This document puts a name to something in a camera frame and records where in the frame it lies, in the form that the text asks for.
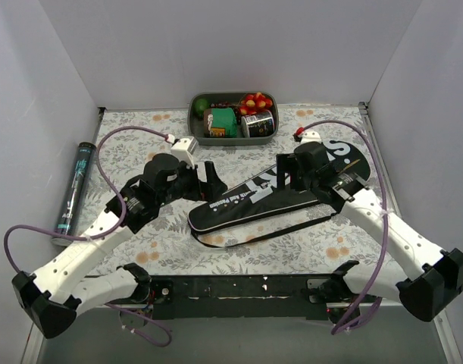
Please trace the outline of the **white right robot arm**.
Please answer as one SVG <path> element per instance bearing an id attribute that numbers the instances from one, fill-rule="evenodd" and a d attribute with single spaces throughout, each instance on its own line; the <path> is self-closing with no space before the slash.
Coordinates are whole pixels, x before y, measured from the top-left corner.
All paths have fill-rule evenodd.
<path id="1" fill-rule="evenodd" d="M 320 203 L 366 231 L 402 268 L 401 274 L 383 268 L 368 274 L 353 262 L 337 269 L 331 290 L 338 300 L 349 301 L 366 290 L 395 300 L 415 318 L 430 322 L 462 293 L 463 252 L 446 251 L 388 212 L 382 199 L 354 170 L 355 161 L 339 166 L 319 142 L 304 143 L 290 154 L 277 155 L 276 160 L 278 188 L 284 188 L 289 179 L 292 189 L 312 192 Z"/>

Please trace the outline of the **black shuttlecock tube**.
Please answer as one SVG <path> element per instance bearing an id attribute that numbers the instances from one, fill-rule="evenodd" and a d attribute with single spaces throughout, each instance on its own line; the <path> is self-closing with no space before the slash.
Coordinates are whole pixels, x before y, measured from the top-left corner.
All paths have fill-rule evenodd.
<path id="1" fill-rule="evenodd" d="M 77 222 L 83 206 L 95 150 L 96 146 L 89 142 L 81 142 L 78 145 L 54 229 L 56 234 L 73 236 L 77 231 Z"/>

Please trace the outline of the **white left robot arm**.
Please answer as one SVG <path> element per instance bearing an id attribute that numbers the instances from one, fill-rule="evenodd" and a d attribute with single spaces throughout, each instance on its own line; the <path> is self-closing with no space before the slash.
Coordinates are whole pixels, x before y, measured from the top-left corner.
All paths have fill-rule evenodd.
<path id="1" fill-rule="evenodd" d="M 205 176 L 200 180 L 196 167 L 172 155 L 157 154 L 62 253 L 32 273 L 17 271 L 11 281 L 15 295 L 43 336 L 57 337 L 77 316 L 111 301 L 144 302 L 152 279 L 136 263 L 97 278 L 87 274 L 155 220 L 162 206 L 178 199 L 210 202 L 227 190 L 211 161 L 205 162 Z"/>

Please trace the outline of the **black sport racket bag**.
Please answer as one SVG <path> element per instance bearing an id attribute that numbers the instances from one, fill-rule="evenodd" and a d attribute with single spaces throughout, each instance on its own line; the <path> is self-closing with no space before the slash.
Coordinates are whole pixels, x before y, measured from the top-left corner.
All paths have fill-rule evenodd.
<path id="1" fill-rule="evenodd" d="M 371 167 L 364 154 L 350 143 L 331 140 L 325 143 L 325 150 L 329 160 L 337 168 L 351 171 L 359 177 L 368 180 L 371 175 Z M 277 163 L 268 169 L 261 171 L 254 177 L 242 182 L 238 186 L 228 190 L 216 200 L 200 205 L 188 214 L 188 225 L 192 237 L 203 246 L 217 249 L 200 240 L 202 235 L 210 234 L 224 228 L 236 228 L 265 218 L 284 216 L 286 213 L 310 208 L 321 204 L 317 197 L 310 191 L 295 191 L 286 186 L 284 190 L 277 189 Z M 243 243 L 228 246 L 237 247 L 247 243 L 256 243 L 264 240 L 280 237 L 295 231 L 310 228 L 317 224 L 329 221 L 337 215 L 330 215 L 312 219 L 284 228 L 273 233 L 265 234 Z"/>

